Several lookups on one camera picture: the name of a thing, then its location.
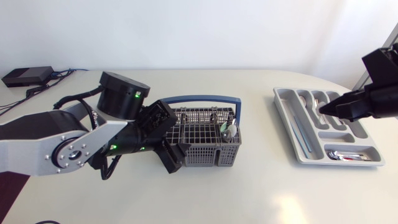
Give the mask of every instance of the black box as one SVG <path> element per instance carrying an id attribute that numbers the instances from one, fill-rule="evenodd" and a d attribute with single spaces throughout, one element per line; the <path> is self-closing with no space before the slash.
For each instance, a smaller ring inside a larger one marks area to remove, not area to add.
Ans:
<path id="1" fill-rule="evenodd" d="M 51 80 L 51 73 L 53 72 L 51 66 L 16 68 L 1 80 L 7 87 L 45 85 Z"/>

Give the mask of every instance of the gray cutlery tray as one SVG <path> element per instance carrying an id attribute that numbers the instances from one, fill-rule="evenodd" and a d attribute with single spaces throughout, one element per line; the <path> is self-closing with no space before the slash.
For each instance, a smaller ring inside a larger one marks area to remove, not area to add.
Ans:
<path id="1" fill-rule="evenodd" d="M 323 115 L 321 118 L 317 114 L 315 99 L 319 103 L 329 103 L 330 100 L 339 97 L 339 93 L 291 88 L 274 88 L 274 93 L 274 103 L 300 163 L 339 166 L 384 165 L 383 157 L 360 121 L 350 122 L 345 119 L 340 121 L 328 115 Z M 300 99 L 301 96 L 305 99 L 305 103 Z M 331 150 L 362 154 L 370 161 L 333 160 L 327 155 Z"/>

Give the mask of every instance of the wire grid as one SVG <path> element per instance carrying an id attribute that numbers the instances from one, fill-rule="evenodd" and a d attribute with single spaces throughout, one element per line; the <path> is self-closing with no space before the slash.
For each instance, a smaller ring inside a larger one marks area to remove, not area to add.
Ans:
<path id="1" fill-rule="evenodd" d="M 173 111 L 178 118 L 176 124 L 223 124 L 235 118 L 232 108 L 177 108 Z"/>
<path id="2" fill-rule="evenodd" d="M 187 143 L 185 165 L 189 167 L 232 166 L 241 144 L 240 131 L 231 142 L 221 139 L 220 127 L 235 118 L 232 108 L 177 108 L 177 123 L 167 131 L 171 144 Z"/>
<path id="3" fill-rule="evenodd" d="M 218 159 L 219 166 L 231 166 L 234 163 L 236 153 L 238 152 L 237 146 L 224 146 Z"/>

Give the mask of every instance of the white wall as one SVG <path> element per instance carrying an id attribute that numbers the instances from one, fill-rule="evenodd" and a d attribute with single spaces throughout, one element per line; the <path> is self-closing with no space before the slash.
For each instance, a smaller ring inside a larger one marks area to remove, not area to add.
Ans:
<path id="1" fill-rule="evenodd" d="M 0 76 L 40 65 L 264 68 L 351 88 L 397 9 L 396 0 L 2 0 Z"/>

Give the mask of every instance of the dishwasher basket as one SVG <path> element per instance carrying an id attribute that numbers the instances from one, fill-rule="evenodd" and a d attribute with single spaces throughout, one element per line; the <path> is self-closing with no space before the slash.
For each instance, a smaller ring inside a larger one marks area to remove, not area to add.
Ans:
<path id="1" fill-rule="evenodd" d="M 239 146 L 241 133 L 239 128 L 241 114 L 241 100 L 228 96 L 190 95 L 176 96 L 161 99 L 171 103 L 188 101 L 215 101 L 235 104 L 235 113 L 232 108 L 174 108 L 177 115 L 176 124 L 166 134 L 168 142 L 191 144 L 186 151 L 185 165 L 187 167 L 232 166 Z M 220 127 L 224 122 L 227 126 L 236 118 L 238 131 L 231 142 L 223 142 Z"/>

